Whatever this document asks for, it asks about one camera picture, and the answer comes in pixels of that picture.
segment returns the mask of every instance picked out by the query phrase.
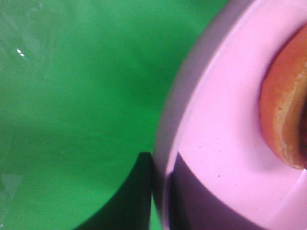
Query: bread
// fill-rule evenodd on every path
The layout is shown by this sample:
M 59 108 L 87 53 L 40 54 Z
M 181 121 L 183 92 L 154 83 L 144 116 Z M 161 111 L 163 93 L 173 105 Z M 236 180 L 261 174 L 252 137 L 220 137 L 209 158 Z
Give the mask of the bread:
M 275 155 L 296 169 L 307 166 L 307 25 L 281 50 L 260 92 L 260 126 Z

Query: bread crust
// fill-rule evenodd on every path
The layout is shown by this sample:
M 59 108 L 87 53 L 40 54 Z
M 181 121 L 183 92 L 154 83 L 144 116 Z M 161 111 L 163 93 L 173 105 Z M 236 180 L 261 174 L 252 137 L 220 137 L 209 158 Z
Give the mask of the bread crust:
M 260 93 L 260 126 L 274 154 L 296 169 L 306 166 L 301 120 L 307 99 L 307 25 L 281 50 Z

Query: green background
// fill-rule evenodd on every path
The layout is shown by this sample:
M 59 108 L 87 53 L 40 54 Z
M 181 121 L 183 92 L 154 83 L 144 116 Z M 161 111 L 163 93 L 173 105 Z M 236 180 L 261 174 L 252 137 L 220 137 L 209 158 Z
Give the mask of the green background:
M 116 192 L 226 2 L 0 1 L 0 229 L 71 229 Z

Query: pink plastic plate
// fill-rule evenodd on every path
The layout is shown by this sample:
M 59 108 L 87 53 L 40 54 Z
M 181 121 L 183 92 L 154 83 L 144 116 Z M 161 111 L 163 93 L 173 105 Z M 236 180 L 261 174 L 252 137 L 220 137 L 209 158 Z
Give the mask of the pink plastic plate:
M 258 117 L 268 67 L 306 23 L 306 0 L 233 0 L 200 36 L 178 72 L 157 134 L 154 196 L 165 230 L 168 177 L 178 151 L 235 212 L 269 230 L 307 229 L 307 173 L 274 156 Z

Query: green surface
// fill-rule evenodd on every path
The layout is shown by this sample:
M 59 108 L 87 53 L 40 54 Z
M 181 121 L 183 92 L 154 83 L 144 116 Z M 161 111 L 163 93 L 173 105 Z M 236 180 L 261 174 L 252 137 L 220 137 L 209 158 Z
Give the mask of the green surface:
M 107 202 L 225 2 L 0 1 L 0 229 L 71 229 Z

